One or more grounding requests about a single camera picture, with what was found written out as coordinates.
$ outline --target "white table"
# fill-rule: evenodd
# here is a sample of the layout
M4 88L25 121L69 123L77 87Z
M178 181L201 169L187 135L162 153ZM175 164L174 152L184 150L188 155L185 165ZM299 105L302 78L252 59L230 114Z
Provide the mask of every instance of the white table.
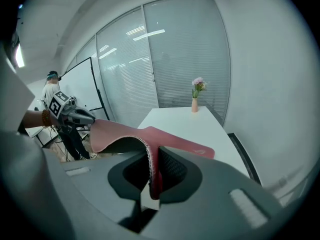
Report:
M234 144L207 107L199 107L197 113L192 113L191 107L153 108L138 128L148 126L214 149L215 160L249 177Z

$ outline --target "person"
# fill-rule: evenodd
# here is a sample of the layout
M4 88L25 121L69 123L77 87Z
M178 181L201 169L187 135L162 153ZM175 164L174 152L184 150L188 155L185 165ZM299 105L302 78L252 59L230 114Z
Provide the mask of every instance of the person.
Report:
M60 90L59 75L56 71L50 71L46 80L47 83L42 90L42 100L44 105L48 108L54 94ZM90 159L89 152L86 151L82 144L82 139L75 126L56 126L64 146L74 160L80 160L81 156L85 159Z

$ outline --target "pink cloth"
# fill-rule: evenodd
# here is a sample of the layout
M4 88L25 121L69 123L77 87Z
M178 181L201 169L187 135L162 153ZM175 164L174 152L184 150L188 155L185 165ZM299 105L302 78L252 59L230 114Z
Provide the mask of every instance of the pink cloth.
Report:
M95 153L102 152L109 145L123 138L138 139L145 146L151 168L150 195L153 199L159 199L159 194L162 192L162 177L158 169L158 148L160 146L185 150L209 159L213 159L215 155L215 151L210 147L188 141L152 126L136 129L103 119L96 119L91 126L90 141Z

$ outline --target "pink vase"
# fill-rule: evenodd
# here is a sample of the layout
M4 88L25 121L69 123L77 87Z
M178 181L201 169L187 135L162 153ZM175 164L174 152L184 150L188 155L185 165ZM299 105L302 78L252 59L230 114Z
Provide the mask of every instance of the pink vase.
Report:
M192 111L193 113L198 112L198 99L197 99L197 98L192 98L191 111Z

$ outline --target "floor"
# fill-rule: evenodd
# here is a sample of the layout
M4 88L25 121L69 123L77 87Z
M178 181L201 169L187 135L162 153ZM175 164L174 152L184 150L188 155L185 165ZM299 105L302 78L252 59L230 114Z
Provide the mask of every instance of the floor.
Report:
M82 137L84 137L87 134L87 132L79 131L79 134ZM113 155L116 155L116 153L99 153L99 154L94 153L91 148L89 133L88 133L88 136L83 139L82 143L83 143L84 148L90 153L91 159L108 158ZM61 163L74 161L74 158L68 153L65 145L63 144L63 142L61 142L61 139L59 137L57 137L54 140L54 142L52 142L48 146L46 146L45 149L49 149L49 150L53 151Z

